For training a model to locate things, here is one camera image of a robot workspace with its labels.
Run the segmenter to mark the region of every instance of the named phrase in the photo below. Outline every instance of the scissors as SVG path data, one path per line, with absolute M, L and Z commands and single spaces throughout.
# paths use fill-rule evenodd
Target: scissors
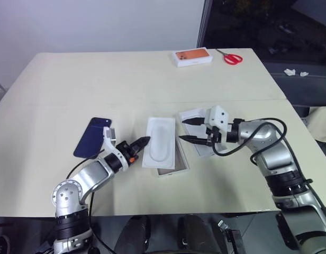
M 239 64 L 240 62 L 243 61 L 243 58 L 241 56 L 237 56 L 237 55 L 233 55 L 233 54 L 227 54 L 227 53 L 222 52 L 219 49 L 215 49 L 215 50 L 217 50 L 219 53 L 224 55 L 224 61 L 227 64 L 236 65 L 236 64 Z

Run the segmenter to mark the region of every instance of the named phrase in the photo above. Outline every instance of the tabletop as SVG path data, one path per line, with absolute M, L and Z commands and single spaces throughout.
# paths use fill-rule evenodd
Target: tabletop
M 73 151 L 92 117 L 111 118 L 117 141 L 145 135 L 151 116 L 176 117 L 221 105 L 235 117 L 277 117 L 307 178 L 326 204 L 326 158 L 251 49 L 236 66 L 212 63 L 176 68 L 168 51 L 42 53 L 0 103 L 0 216 L 54 216 L 53 188 L 81 161 Z M 252 212 L 275 210 L 271 193 L 249 162 L 250 151 L 198 158 L 182 141 L 190 170 L 158 178 L 141 168 L 96 193 L 93 215 Z

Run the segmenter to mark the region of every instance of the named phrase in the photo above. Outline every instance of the robotic arm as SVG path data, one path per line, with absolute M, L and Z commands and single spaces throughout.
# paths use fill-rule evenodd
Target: robotic arm
M 105 127 L 103 136 L 107 156 L 97 158 L 53 190 L 52 202 L 56 207 L 57 221 L 53 248 L 56 254 L 86 249 L 90 245 L 93 232 L 85 199 L 103 187 L 119 170 L 126 171 L 150 140 L 150 137 L 141 137 L 130 145 L 123 141 L 114 147 L 114 130 Z
M 220 106 L 207 110 L 205 118 L 187 119 L 183 123 L 205 124 L 207 139 L 188 135 L 180 138 L 212 146 L 219 156 L 230 155 L 247 146 L 267 181 L 277 208 L 281 210 L 276 219 L 286 245 L 300 249 L 301 253 L 326 253 L 325 207 L 305 180 L 292 149 L 277 138 L 276 134 L 280 131 L 274 124 L 265 120 L 246 122 L 242 119 L 228 124 L 228 113 Z M 216 144 L 221 143 L 225 147 L 226 142 L 240 146 L 231 152 L 219 153 Z

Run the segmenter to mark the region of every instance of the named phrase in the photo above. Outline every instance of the blue smartphone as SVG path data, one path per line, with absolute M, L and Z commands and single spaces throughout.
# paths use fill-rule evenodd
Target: blue smartphone
M 103 127 L 110 125 L 110 119 L 93 117 L 74 151 L 74 156 L 95 159 L 103 144 Z

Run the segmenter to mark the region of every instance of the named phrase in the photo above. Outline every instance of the orange phone box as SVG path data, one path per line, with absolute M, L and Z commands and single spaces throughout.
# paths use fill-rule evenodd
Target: orange phone box
M 212 61 L 206 48 L 189 49 L 173 52 L 173 60 L 177 67 L 204 64 Z

